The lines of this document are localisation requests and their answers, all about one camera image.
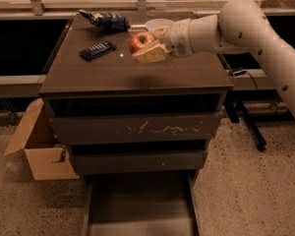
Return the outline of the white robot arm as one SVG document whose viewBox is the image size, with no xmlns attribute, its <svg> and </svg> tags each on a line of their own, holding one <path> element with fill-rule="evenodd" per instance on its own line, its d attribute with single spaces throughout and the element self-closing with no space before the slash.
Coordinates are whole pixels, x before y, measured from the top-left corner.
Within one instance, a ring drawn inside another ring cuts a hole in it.
<svg viewBox="0 0 295 236">
<path fill-rule="evenodd" d="M 133 54 L 140 63 L 163 61 L 168 54 L 250 53 L 295 118 L 295 49 L 253 0 L 229 0 L 217 15 L 181 20 L 149 33 L 155 41 Z"/>
</svg>

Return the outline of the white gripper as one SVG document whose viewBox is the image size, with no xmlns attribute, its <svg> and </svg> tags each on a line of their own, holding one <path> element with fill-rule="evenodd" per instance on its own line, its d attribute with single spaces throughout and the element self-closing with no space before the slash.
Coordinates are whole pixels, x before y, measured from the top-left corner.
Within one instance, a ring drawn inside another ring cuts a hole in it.
<svg viewBox="0 0 295 236">
<path fill-rule="evenodd" d="M 132 57 L 141 64 L 164 61 L 171 52 L 176 57 L 191 56 L 199 52 L 215 54 L 241 54 L 245 50 L 227 41 L 218 25 L 218 16 L 185 19 L 170 27 L 162 26 L 148 31 L 155 40 L 135 52 Z"/>
</svg>

